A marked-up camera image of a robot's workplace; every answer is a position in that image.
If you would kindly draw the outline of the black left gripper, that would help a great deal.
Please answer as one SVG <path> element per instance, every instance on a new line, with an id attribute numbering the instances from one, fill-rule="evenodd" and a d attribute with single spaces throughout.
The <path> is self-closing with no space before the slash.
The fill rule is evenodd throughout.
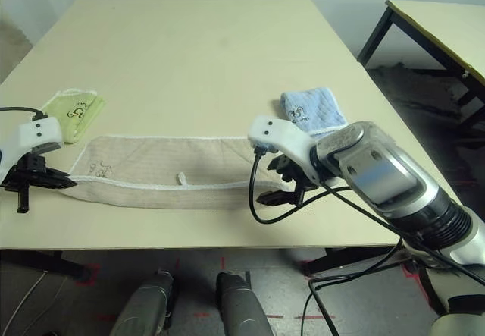
<path id="1" fill-rule="evenodd" d="M 17 213 L 30 209 L 30 187 L 67 189 L 77 185 L 70 175 L 58 169 L 45 166 L 43 156 L 27 153 L 7 173 L 1 187 L 17 194 Z"/>

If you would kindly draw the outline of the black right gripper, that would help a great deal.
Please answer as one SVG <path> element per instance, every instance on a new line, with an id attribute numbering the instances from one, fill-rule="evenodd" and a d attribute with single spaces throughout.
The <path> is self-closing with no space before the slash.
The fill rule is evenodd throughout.
<path id="1" fill-rule="evenodd" d="M 284 182 L 295 182 L 293 191 L 268 191 L 257 197 L 257 202 L 265 206 L 281 206 L 291 204 L 298 206 L 303 203 L 307 191 L 318 188 L 304 173 L 304 171 L 286 155 L 273 158 L 267 166 L 267 170 L 276 171 Z"/>

